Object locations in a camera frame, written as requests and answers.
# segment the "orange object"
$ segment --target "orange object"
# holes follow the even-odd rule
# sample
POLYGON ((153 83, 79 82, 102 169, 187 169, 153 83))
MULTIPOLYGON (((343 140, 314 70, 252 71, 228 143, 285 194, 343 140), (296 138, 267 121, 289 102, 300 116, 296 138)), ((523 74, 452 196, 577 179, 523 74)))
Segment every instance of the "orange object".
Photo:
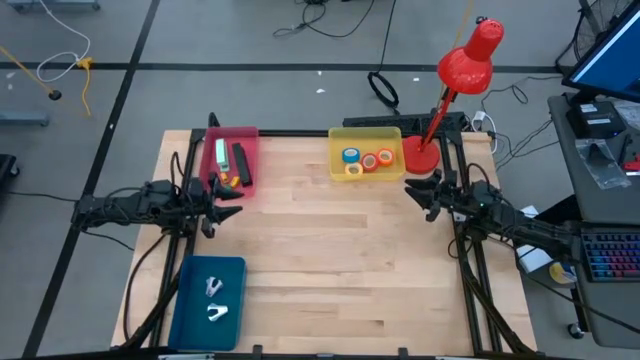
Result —
POLYGON ((362 157, 361 163, 364 172, 374 172, 379 165, 378 157, 372 153, 365 154, 362 157))
POLYGON ((234 176, 233 179, 231 179, 231 184, 230 184, 231 188, 235 189, 239 183, 240 183, 240 176, 234 176))
POLYGON ((393 151, 389 149, 380 149, 378 151, 378 162, 382 166, 389 166, 393 163, 394 155, 393 151))

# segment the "tape roll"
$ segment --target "tape roll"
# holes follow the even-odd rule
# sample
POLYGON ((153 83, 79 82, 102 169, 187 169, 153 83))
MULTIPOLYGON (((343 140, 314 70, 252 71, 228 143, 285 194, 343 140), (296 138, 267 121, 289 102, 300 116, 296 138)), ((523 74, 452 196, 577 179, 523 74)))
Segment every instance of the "tape roll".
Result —
POLYGON ((374 172, 378 168, 378 157, 372 153, 365 154, 362 157, 362 168, 365 172, 374 172))
POLYGON ((356 148, 346 148, 342 150, 342 161, 347 164, 360 161, 360 150, 356 148))
POLYGON ((360 163, 351 163, 344 167, 344 173, 351 177, 360 177, 363 172, 364 171, 360 163))
POLYGON ((391 163, 393 163, 394 157, 395 156, 393 154, 393 151, 389 149, 380 149, 380 151, 378 151, 378 162, 380 162, 380 165, 382 166, 391 165, 391 163))

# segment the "blue bin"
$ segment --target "blue bin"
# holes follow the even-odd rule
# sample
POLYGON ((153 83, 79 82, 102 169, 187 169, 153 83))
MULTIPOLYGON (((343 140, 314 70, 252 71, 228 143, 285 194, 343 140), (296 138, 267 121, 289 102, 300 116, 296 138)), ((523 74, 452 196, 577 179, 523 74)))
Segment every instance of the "blue bin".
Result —
POLYGON ((231 351, 238 344, 247 264, 241 257, 190 256, 184 260, 178 298, 173 313, 169 348, 175 350, 231 351), (213 276, 223 287, 206 295, 207 279, 213 276), (229 312, 209 321, 207 306, 225 305, 229 312))

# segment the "yellow tray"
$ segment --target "yellow tray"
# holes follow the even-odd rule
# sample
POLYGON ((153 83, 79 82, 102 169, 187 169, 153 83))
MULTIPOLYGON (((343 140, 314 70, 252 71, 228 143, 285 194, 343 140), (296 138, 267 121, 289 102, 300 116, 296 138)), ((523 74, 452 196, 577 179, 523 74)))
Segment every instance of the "yellow tray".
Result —
POLYGON ((397 127, 353 127, 329 129, 329 173, 336 181, 394 181, 405 173, 402 136, 397 127), (382 148, 393 151, 395 158, 389 166, 378 166, 376 171, 354 176, 345 173, 342 151, 354 147, 360 158, 366 153, 377 153, 382 148))

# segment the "white object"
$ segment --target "white object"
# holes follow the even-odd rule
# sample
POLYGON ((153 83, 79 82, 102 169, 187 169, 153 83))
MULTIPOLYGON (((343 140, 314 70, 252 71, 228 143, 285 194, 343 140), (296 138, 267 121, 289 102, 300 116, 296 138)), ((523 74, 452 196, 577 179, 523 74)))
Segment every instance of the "white object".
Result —
POLYGON ((516 249, 520 258, 520 265, 528 273, 541 268, 550 263, 553 259, 549 255, 538 248, 530 245, 523 245, 516 249))
MULTIPOLYGON (((487 114, 486 112, 480 111, 480 110, 476 111, 476 114, 473 116, 473 120, 471 120, 471 128, 473 129, 473 131, 474 132, 481 131, 482 124, 484 123, 484 119, 489 119, 493 132, 497 133, 498 130, 496 130, 496 123, 493 122, 493 119, 491 118, 491 116, 489 116, 489 114, 487 114), (476 126, 474 125, 476 121, 480 121, 480 127, 477 129, 476 129, 476 126)), ((491 153, 495 154, 496 150, 498 150, 498 142, 494 139, 493 147, 491 148, 491 153)))
POLYGON ((209 304, 207 306, 207 312, 215 310, 216 314, 209 316, 209 321, 218 321, 222 317, 222 315, 229 312, 229 308, 224 305, 216 305, 214 303, 209 304))
POLYGON ((44 8, 44 10, 47 12, 47 14, 55 22, 60 24, 65 29, 71 31, 72 33, 83 37, 87 41, 87 48, 85 49, 84 53, 82 53, 82 56, 78 56, 78 54, 74 53, 73 51, 64 51, 64 52, 61 52, 61 53, 58 53, 58 54, 55 54, 55 55, 51 56, 50 58, 48 58, 48 59, 44 60, 43 62, 41 62, 40 65, 38 65, 38 68, 36 69, 36 76, 38 76, 38 79, 40 79, 40 81, 42 81, 42 82, 53 82, 53 81, 56 81, 56 80, 60 79, 61 77, 65 76, 74 66, 76 66, 77 62, 79 62, 80 60, 84 59, 87 56, 87 54, 89 53, 89 48, 91 48, 91 39, 89 39, 85 34, 70 28, 67 24, 65 24, 62 21, 58 20, 58 18, 53 15, 51 10, 49 10, 47 5, 44 4, 44 1, 42 1, 42 0, 39 0, 39 1, 40 1, 40 4, 42 5, 42 7, 44 8), (60 75, 58 75, 58 76, 56 76, 56 77, 54 77, 52 79, 43 79, 42 75, 40 75, 40 71, 42 70, 42 67, 46 63, 48 63, 50 61, 53 61, 53 59, 56 59, 56 58, 58 58, 60 56, 65 56, 65 55, 73 56, 75 61, 71 65, 69 65, 69 67, 65 71, 63 71, 60 75))
POLYGON ((222 280, 218 279, 218 282, 214 286, 213 284, 215 281, 216 281, 216 278, 214 278, 213 276, 210 276, 207 279, 207 290, 205 291, 205 294, 208 297, 212 297, 218 292, 218 290, 222 289, 222 280))
POLYGON ((227 157, 227 144, 224 139, 216 140, 216 163, 220 167, 220 171, 229 171, 229 158, 227 157))
MULTIPOLYGON (((520 211, 524 213, 524 216, 531 219, 538 215, 538 210, 533 205, 529 205, 520 211)), ((534 249, 534 247, 530 245, 521 246, 516 251, 518 257, 520 257, 520 265, 522 265, 527 273, 535 271, 552 261, 549 254, 544 250, 534 249)))

